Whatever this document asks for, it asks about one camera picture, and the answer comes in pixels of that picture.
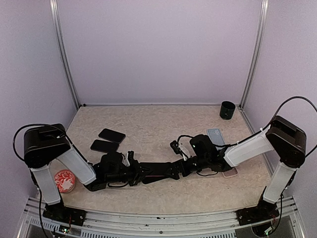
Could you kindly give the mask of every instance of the black mug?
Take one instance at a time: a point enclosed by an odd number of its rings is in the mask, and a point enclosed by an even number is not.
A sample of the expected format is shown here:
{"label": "black mug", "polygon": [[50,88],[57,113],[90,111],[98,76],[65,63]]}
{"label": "black mug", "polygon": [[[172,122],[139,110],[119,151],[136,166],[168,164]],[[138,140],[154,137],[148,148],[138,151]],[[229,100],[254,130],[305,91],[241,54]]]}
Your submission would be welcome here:
{"label": "black mug", "polygon": [[220,117],[224,120],[230,120],[233,116],[233,112],[236,106],[229,101],[224,101],[221,103]]}

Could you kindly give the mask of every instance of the metal vent grille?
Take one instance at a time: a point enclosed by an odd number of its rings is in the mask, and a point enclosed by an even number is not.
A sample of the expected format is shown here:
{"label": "metal vent grille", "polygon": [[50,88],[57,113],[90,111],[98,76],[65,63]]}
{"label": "metal vent grille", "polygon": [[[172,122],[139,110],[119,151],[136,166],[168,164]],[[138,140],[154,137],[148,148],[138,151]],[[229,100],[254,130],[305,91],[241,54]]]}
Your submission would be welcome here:
{"label": "metal vent grille", "polygon": [[[54,228],[56,231],[58,231],[58,225],[55,225],[55,224],[52,224],[51,222],[47,222],[45,220],[42,220],[43,221],[43,227],[44,229],[46,230],[49,230],[49,231],[53,231]],[[41,227],[41,222],[40,222],[40,219],[37,219],[37,218],[31,218],[30,220],[30,223],[32,225],[35,225],[35,226],[38,226],[38,227]]]}
{"label": "metal vent grille", "polygon": [[[137,236],[114,236],[114,235],[105,234],[105,233],[82,230],[80,237],[82,238],[133,238]],[[234,231],[230,231],[230,232],[222,232],[222,233],[216,233],[212,235],[210,234],[205,236],[186,236],[186,238],[236,238],[236,233]]]}

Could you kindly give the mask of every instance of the table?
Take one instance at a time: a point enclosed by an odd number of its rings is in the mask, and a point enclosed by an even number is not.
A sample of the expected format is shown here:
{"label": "table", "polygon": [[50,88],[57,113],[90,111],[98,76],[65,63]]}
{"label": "table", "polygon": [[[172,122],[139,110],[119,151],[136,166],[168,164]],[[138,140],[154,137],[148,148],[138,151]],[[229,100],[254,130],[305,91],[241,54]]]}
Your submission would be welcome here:
{"label": "table", "polygon": [[[181,157],[174,154],[169,144],[181,134],[195,136],[206,134],[206,129],[219,128],[226,143],[250,135],[238,110],[231,120],[221,119],[219,110],[219,106],[81,107],[67,134],[92,163],[98,163],[103,155],[91,151],[90,146],[104,128],[125,133],[118,151],[133,150],[139,162],[173,162]],[[188,139],[182,138],[182,142],[191,150]],[[53,161],[53,175],[62,169],[61,163]],[[212,177],[191,174],[180,180],[165,179],[97,192],[88,191],[76,181],[75,188],[62,198],[69,206],[134,214],[187,214],[256,205],[270,181],[263,157],[252,158],[237,170],[238,175],[232,178],[224,178],[222,173]]]}

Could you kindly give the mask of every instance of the vertical metal pole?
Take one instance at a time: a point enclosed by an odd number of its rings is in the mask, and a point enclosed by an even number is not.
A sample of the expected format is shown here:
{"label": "vertical metal pole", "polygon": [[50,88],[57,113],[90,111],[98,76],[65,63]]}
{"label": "vertical metal pole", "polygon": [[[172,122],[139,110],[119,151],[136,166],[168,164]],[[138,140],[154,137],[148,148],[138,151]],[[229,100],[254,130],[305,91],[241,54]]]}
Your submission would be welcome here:
{"label": "vertical metal pole", "polygon": [[258,58],[260,55],[260,48],[262,44],[262,38],[264,34],[264,28],[265,28],[265,22],[266,22],[266,16],[267,16],[267,9],[268,9],[268,0],[262,0],[262,6],[261,6],[261,13],[260,13],[260,20],[259,20],[259,26],[258,26],[258,32],[257,32],[257,37],[256,37],[256,45],[253,51],[253,56],[252,56],[252,61],[251,61],[251,66],[249,69],[249,74],[248,74],[248,79],[246,83],[246,87],[244,89],[242,99],[240,102],[240,108],[243,110],[249,93],[251,89],[251,85],[254,79],[254,74],[256,71],[257,63],[258,63]]}
{"label": "vertical metal pole", "polygon": [[62,35],[62,31],[61,31],[61,26],[60,26],[57,0],[50,0],[50,4],[51,4],[53,23],[54,23],[54,27],[55,27],[55,31],[56,31],[58,48],[59,48],[60,56],[61,56],[61,59],[63,62],[63,66],[64,66],[64,70],[65,70],[65,74],[66,74],[66,79],[67,79],[67,84],[68,84],[74,105],[75,105],[76,109],[78,110],[80,107],[80,102],[78,99],[78,95],[76,92],[73,78],[72,78],[71,73],[70,73],[70,68],[69,68],[69,64],[68,64],[68,59],[67,59],[67,55],[66,55],[64,41],[63,41],[63,35]]}

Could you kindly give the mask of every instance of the beige marble tabletop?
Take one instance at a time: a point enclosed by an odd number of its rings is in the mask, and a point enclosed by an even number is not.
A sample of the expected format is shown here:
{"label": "beige marble tabletop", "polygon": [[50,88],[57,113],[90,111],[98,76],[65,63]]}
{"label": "beige marble tabletop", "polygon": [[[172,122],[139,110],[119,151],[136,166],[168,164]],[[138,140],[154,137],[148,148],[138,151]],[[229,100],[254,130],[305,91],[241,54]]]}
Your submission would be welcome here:
{"label": "beige marble tabletop", "polygon": [[[109,106],[81,107],[67,133],[92,163],[98,163],[103,153],[90,146],[104,128],[126,134],[119,152],[135,152],[139,162],[176,161],[169,144],[181,134],[206,134],[206,129],[219,128],[226,143],[250,135],[238,110],[231,120],[219,117],[218,106]],[[183,144],[191,150],[188,139]],[[58,161],[52,163],[52,174],[64,169]],[[136,214],[185,214],[220,211],[255,205],[270,176],[262,156],[237,167],[238,175],[224,178],[191,174],[180,180],[165,179],[148,185],[107,188],[88,191],[78,180],[75,188],[62,198],[65,205],[83,209]]]}

